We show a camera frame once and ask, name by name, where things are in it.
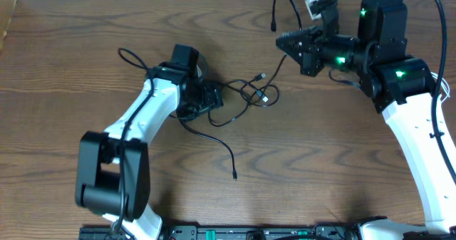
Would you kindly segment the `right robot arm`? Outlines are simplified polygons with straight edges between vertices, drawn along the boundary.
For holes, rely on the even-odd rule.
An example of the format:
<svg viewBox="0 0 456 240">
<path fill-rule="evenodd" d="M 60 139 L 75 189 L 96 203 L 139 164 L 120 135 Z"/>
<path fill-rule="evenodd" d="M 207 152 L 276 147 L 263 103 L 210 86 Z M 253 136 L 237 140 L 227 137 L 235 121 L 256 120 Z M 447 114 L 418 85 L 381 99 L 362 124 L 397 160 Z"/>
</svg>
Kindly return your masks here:
<svg viewBox="0 0 456 240">
<path fill-rule="evenodd" d="M 377 216 L 357 223 L 347 239 L 453 239 L 455 144 L 448 132 L 435 78 L 424 60 L 408 55 L 408 10 L 403 0 L 362 0 L 357 36 L 339 32 L 338 0 L 305 0 L 320 26 L 277 38 L 302 74 L 329 66 L 358 75 L 358 87 L 393 131 L 423 206 L 423 226 Z"/>
</svg>

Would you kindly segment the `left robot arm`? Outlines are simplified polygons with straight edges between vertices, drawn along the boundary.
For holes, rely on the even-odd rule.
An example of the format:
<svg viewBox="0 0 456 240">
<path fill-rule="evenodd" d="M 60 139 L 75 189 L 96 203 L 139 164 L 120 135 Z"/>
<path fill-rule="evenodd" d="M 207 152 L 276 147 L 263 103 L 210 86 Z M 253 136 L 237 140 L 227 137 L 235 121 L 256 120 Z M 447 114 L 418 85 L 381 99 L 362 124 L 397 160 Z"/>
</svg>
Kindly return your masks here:
<svg viewBox="0 0 456 240">
<path fill-rule="evenodd" d="M 149 205 L 149 146 L 170 114 L 194 120 L 222 106 L 215 84 L 198 66 L 198 50 L 177 44 L 169 61 L 145 70 L 142 90 L 103 132 L 87 131 L 79 144 L 76 204 L 110 221 L 85 226 L 80 239 L 159 239 L 162 218 Z"/>
</svg>

